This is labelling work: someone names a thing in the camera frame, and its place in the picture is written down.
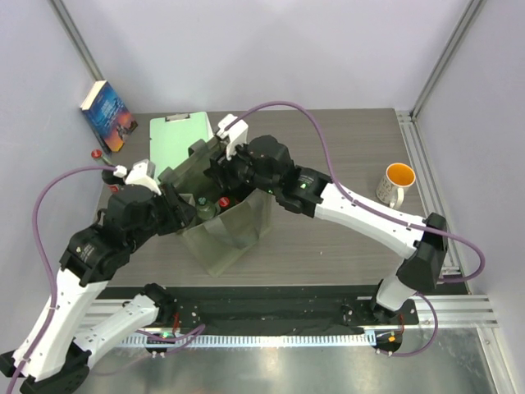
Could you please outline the small cola bottle red cap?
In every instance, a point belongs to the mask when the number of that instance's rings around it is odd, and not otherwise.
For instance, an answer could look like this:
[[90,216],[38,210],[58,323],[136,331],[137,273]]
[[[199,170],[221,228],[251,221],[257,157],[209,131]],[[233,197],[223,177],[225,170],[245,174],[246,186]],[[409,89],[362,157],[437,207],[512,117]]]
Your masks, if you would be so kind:
[[217,201],[217,206],[218,206],[218,209],[220,210],[220,212],[225,212],[226,210],[230,209],[232,207],[232,201],[229,197],[227,196],[222,196],[218,201]]

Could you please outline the clear glass bottle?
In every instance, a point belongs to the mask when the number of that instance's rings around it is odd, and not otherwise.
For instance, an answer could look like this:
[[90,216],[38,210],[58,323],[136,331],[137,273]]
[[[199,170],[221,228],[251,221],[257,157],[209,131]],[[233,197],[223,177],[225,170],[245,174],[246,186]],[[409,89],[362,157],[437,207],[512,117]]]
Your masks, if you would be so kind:
[[206,222],[216,217],[217,206],[205,197],[199,197],[196,200],[197,216],[202,222]]

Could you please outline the olive green canvas bag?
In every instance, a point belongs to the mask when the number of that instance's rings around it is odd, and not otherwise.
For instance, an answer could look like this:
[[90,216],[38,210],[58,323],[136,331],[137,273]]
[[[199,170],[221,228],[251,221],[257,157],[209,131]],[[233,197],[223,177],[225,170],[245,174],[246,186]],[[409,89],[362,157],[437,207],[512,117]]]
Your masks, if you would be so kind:
[[243,254],[254,247],[272,227],[272,197],[260,190],[233,195],[223,192],[203,172],[209,158],[221,151],[220,143],[211,139],[198,140],[189,149],[189,157],[178,167],[165,169],[160,181],[172,184],[181,197],[195,206],[205,197],[217,206],[222,196],[232,201],[232,207],[215,218],[202,222],[195,218],[192,226],[180,232],[184,244],[212,277],[221,276]]

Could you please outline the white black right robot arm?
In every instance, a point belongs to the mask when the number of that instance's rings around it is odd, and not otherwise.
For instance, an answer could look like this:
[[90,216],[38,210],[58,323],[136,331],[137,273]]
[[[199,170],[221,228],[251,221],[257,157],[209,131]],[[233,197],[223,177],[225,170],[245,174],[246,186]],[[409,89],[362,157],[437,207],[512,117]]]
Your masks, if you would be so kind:
[[205,175],[231,192],[260,190],[285,210],[340,224],[363,234],[402,257],[394,273],[380,280],[370,312],[375,321],[391,323],[405,301],[432,291],[448,250],[447,222],[437,213],[427,218],[375,204],[336,185],[320,171],[294,163],[288,148],[264,135],[249,143],[213,137],[218,151]]

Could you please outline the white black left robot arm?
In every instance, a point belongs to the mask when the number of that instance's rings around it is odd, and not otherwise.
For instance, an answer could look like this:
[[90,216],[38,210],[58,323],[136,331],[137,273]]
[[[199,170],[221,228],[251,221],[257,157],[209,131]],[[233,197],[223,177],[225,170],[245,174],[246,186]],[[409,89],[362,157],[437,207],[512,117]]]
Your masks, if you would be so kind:
[[176,302],[156,283],[112,316],[80,330],[89,307],[116,271],[150,238],[189,227],[196,208],[165,184],[158,192],[125,186],[100,210],[97,221],[74,234],[60,259],[52,294],[36,326],[18,349],[1,356],[1,371],[23,393],[72,393],[106,353],[131,333],[168,326]]

